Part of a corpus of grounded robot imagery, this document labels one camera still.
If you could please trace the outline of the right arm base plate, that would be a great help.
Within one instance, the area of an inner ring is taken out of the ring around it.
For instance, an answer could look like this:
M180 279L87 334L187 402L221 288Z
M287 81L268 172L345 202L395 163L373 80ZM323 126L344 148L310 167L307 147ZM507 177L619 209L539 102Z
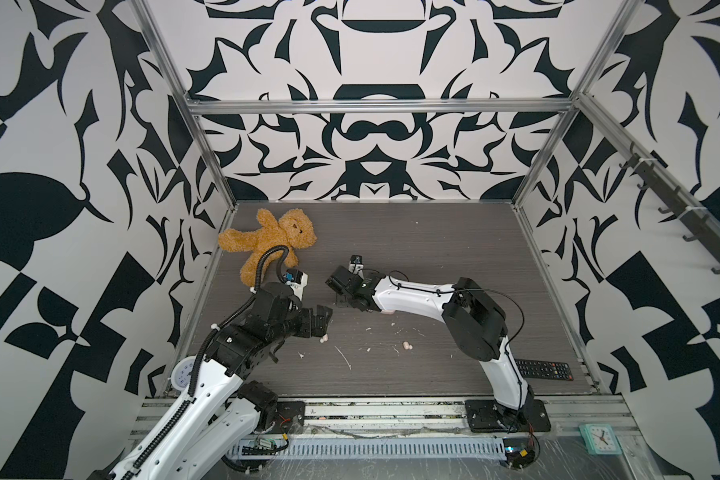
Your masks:
M541 400L529 400L519 411L493 400L464 402L467 424L473 433L530 433L551 431L551 422Z

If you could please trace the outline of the small green desk clock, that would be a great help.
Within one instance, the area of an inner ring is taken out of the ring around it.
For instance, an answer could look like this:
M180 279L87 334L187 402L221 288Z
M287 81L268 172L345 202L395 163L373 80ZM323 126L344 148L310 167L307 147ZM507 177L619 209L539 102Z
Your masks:
M581 424L579 432L590 455L616 456L622 454L619 440L610 425Z

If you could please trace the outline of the wall hook rail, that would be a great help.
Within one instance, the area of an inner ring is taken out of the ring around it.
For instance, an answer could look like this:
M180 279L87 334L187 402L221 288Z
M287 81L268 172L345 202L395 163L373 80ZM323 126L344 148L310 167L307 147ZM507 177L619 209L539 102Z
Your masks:
M638 190L651 192L660 202L658 212L670 220L679 221L687 233L682 236L687 243L697 242L717 261L711 268L720 275L720 220L703 206L662 164L642 151L631 141L629 158L620 164L621 170L630 170L640 180Z

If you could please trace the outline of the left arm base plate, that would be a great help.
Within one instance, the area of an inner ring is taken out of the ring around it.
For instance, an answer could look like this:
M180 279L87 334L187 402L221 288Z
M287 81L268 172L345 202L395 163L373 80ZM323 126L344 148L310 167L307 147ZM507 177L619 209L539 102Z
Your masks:
M304 424L306 403L298 400L279 400L277 402L275 427L278 431L300 429Z

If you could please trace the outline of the brown teddy bear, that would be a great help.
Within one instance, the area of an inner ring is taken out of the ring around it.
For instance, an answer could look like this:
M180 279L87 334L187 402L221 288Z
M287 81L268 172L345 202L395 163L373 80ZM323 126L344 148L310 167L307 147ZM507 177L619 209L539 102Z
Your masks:
M218 236L218 244L222 250L249 253L249 258L240 269L240 279L247 287L253 287L275 260L283 259L286 267L296 267L299 260L295 251L310 248L317 243L313 222L302 209L288 210L279 218L275 218L267 209L259 209L256 219L260 225L258 230L243 232L227 229ZM264 254L277 246L287 246L288 254L272 254L258 272L259 262Z

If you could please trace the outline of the black remote control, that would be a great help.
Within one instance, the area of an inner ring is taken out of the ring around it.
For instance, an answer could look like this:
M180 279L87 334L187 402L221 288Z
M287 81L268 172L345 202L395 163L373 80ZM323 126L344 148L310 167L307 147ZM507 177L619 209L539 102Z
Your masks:
M520 374L526 379L573 381L574 377L568 363L544 360L517 359L515 361Z

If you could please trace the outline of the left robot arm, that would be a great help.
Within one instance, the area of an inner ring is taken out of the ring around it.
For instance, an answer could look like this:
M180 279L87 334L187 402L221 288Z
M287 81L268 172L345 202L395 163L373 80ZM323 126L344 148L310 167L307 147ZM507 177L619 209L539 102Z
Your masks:
M320 338L330 308L306 307L306 273L276 264L277 279L257 279L251 296L213 326L192 357L188 383L144 439L93 479L200 479L245 437L267 433L278 418L278 396L252 371L290 337Z

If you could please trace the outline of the aluminium frame corner post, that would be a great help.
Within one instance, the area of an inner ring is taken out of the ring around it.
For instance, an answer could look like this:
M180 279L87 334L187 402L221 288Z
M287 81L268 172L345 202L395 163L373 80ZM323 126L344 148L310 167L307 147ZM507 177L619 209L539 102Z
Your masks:
M558 115L558 120L556 121L553 128L550 130L550 133L544 144L542 145L542 148L537 152L537 155L534 157L528 173L521 182L520 187L518 188L516 194L512 199L512 205L515 209L521 208L524 202L530 196L531 191L534 189L534 186L539 180L541 174L546 169L549 161L551 160L555 149L563 140L563 137L570 129L578 113L579 109L574 104L572 104L565 112L561 112Z

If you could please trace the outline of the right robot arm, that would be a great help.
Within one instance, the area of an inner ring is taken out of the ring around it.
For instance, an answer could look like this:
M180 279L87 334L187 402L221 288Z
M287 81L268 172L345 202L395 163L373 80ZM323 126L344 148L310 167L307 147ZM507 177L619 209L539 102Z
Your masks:
M476 282L462 277L454 284L423 284L339 266L326 285L360 311L403 312L444 323L459 350L480 363L500 427L511 432L531 425L534 394L511 352L506 314Z

